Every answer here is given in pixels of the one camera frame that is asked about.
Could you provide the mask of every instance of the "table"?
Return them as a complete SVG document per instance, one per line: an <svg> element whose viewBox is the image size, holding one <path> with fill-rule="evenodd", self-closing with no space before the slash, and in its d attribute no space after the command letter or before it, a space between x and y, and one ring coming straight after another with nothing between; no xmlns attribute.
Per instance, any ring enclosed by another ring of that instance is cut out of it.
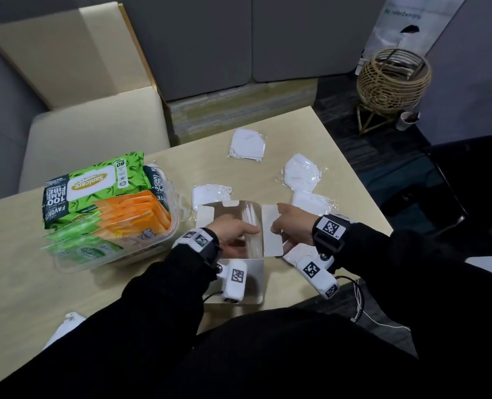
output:
<svg viewBox="0 0 492 399"><path fill-rule="evenodd" d="M390 234L389 223L310 107L246 127L267 136L261 162L227 157L233 130L151 154L145 161L155 160L189 203L193 186L218 183L233 188L233 199L276 204L292 201L291 189L273 178L299 152L328 168L316 193L335 199L341 213ZM90 316L119 298L126 283L158 259L122 270L105 266L63 275L39 249L45 232L41 202L42 189L0 200L0 380L43 348L66 313ZM266 259L265 277L263 305L206 305L200 331L241 313L290 306L316 295L281 259Z"/></svg>

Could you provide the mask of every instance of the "black sweater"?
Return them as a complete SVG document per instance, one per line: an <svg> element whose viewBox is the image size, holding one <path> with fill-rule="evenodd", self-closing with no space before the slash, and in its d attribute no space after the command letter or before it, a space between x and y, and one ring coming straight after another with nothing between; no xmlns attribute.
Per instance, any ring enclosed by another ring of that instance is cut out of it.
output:
<svg viewBox="0 0 492 399"><path fill-rule="evenodd" d="M492 273L411 231L387 237L356 224L345 242L336 263L362 276L383 311L410 327L419 360L340 316L296 308L240 316L196 337L214 274L179 245L120 299L1 381L0 397L327 393L370 376L400 384L453 364L492 369Z"/></svg>

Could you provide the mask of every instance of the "chair seat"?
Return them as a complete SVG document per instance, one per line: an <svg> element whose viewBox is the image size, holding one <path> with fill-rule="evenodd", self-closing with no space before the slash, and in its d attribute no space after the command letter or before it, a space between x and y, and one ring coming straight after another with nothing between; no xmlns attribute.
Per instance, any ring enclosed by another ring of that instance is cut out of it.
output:
<svg viewBox="0 0 492 399"><path fill-rule="evenodd" d="M41 114L30 128L19 192L131 151L167 148L163 105L151 86Z"/></svg>

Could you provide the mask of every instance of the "hand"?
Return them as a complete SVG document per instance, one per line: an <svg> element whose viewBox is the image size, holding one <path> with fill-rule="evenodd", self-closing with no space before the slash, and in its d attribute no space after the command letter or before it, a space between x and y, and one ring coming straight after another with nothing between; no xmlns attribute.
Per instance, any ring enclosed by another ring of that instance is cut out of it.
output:
<svg viewBox="0 0 492 399"><path fill-rule="evenodd" d="M245 259L246 247L244 241L238 238L244 234L258 234L261 232L261 227L237 220L231 214L221 215L206 228L216 234L220 248L222 248L222 257L228 259Z"/></svg>
<svg viewBox="0 0 492 399"><path fill-rule="evenodd" d="M270 230L275 234L287 234L289 239L283 246L283 254L297 244L314 246L313 226L318 216L308 213L292 204L277 203L277 210L281 214L274 221Z"/></svg>

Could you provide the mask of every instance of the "poster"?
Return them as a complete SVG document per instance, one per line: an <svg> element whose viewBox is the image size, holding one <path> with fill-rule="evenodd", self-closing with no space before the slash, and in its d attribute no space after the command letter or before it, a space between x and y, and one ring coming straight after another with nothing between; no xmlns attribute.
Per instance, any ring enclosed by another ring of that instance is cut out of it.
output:
<svg viewBox="0 0 492 399"><path fill-rule="evenodd" d="M359 60L355 74L387 47L425 56L464 0L387 0Z"/></svg>

